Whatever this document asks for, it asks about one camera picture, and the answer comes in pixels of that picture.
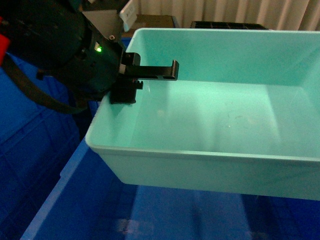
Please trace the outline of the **dark teal gripper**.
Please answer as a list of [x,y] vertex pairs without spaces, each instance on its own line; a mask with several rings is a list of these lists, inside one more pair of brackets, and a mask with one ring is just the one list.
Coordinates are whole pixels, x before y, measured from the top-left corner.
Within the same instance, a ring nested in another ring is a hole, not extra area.
[[123,0],[3,0],[0,33],[11,55],[69,89],[94,96],[110,90],[111,104],[133,105],[143,81],[117,80],[124,6]]

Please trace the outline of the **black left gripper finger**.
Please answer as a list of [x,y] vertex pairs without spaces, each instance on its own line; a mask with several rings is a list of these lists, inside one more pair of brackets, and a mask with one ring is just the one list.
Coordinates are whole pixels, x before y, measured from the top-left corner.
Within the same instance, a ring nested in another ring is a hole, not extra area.
[[135,52],[125,52],[119,66],[119,73],[125,78],[176,81],[179,76],[180,64],[173,60],[171,66],[140,65],[141,56]]

